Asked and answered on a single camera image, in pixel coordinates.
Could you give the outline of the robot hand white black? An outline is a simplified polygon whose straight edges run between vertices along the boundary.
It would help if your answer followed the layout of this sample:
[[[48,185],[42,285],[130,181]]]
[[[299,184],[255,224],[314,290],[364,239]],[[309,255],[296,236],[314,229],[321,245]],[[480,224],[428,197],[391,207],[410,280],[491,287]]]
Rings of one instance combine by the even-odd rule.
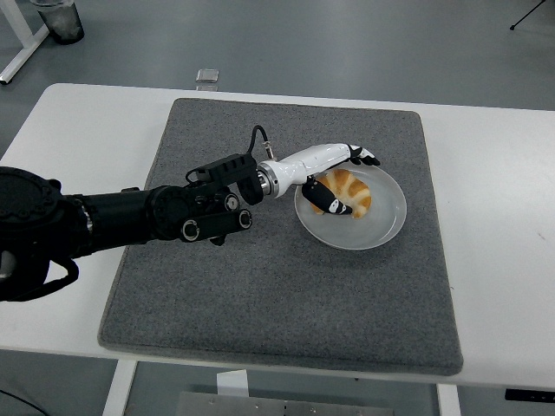
[[[367,166],[380,164],[374,154],[362,147],[330,144],[312,146],[281,161],[267,160],[258,165],[258,170],[266,183],[266,195],[279,198],[291,185],[299,185],[315,211],[361,218],[369,212],[371,195],[353,173],[338,168],[346,161]]]

